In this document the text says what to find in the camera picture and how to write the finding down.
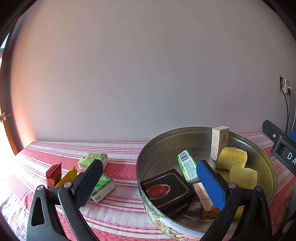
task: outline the tablecloth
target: tablecloth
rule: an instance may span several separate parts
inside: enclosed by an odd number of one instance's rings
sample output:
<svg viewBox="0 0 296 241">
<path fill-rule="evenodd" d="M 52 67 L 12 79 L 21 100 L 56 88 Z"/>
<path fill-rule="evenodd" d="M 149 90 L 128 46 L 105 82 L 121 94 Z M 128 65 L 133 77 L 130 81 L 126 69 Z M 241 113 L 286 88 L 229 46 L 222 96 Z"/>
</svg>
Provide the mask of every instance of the tablecloth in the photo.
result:
<svg viewBox="0 0 296 241">
<path fill-rule="evenodd" d="M 278 175 L 275 199 L 270 206 L 273 224 L 287 192 L 295 183 L 293 174 L 271 154 L 272 142 L 260 133 L 245 137 L 261 146 L 271 157 Z M 77 164 L 85 152 L 103 152 L 109 156 L 104 173 L 115 183 L 112 191 L 100 203 L 88 201 L 80 209 L 85 220 L 101 241 L 172 240 L 150 221 L 145 213 L 136 181 L 136 160 L 146 142 L 73 143 L 34 141 L 5 165 L 2 175 L 0 209 L 17 237 L 23 241 L 31 201 L 36 187 L 46 185 L 45 172 L 62 162 L 62 175 Z M 67 237 L 75 237 L 61 207 L 57 212 Z"/>
</svg>

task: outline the gray wall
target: gray wall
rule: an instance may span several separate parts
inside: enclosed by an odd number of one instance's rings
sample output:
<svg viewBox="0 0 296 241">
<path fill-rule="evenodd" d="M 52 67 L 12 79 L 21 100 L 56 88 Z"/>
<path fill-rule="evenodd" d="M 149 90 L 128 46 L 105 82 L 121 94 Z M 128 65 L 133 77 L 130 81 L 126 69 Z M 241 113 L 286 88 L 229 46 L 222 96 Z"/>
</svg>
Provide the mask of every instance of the gray wall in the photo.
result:
<svg viewBox="0 0 296 241">
<path fill-rule="evenodd" d="M 43 0 L 13 46 L 24 145 L 142 141 L 184 126 L 255 132 L 266 119 L 284 129 L 279 75 L 296 88 L 296 42 L 261 0 Z"/>
</svg>

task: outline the black box with gold trim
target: black box with gold trim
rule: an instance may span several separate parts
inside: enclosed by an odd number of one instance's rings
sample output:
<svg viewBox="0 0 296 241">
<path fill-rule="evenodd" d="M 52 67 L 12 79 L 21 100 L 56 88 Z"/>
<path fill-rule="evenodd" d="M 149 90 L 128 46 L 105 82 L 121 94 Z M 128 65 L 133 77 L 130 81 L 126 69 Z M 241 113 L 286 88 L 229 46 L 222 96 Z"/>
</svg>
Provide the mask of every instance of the black box with gold trim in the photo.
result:
<svg viewBox="0 0 296 241">
<path fill-rule="evenodd" d="M 195 196 L 194 188 L 174 168 L 142 181 L 141 186 L 150 201 L 168 217 L 186 209 Z"/>
</svg>

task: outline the red package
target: red package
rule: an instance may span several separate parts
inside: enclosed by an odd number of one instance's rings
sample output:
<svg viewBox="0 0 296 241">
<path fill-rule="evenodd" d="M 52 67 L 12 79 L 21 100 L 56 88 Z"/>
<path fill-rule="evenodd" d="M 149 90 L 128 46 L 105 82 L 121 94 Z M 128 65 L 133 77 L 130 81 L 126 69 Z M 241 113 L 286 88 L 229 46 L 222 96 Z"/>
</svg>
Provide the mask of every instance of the red package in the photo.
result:
<svg viewBox="0 0 296 241">
<path fill-rule="evenodd" d="M 54 188 L 62 178 L 62 163 L 52 165 L 46 172 L 47 188 Z"/>
</svg>

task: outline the metal screw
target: metal screw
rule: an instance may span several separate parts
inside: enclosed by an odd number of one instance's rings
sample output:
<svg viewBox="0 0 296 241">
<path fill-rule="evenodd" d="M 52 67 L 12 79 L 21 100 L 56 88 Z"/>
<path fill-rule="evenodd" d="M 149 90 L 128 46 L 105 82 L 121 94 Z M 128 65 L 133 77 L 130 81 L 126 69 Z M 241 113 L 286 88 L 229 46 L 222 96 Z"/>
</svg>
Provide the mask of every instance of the metal screw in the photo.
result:
<svg viewBox="0 0 296 241">
<path fill-rule="evenodd" d="M 42 190 L 43 189 L 43 185 L 39 185 L 38 187 L 37 187 L 37 190 L 38 191 L 40 191 L 40 190 Z"/>
<path fill-rule="evenodd" d="M 64 188 L 69 188 L 72 185 L 71 182 L 65 182 L 64 183 Z"/>
<path fill-rule="evenodd" d="M 228 187 L 233 189 L 236 188 L 236 185 L 234 183 L 228 183 Z"/>
<path fill-rule="evenodd" d="M 262 191 L 263 191 L 262 187 L 260 187 L 260 186 L 257 186 L 257 187 L 256 187 L 256 190 L 257 190 L 258 192 L 262 192 Z"/>
</svg>

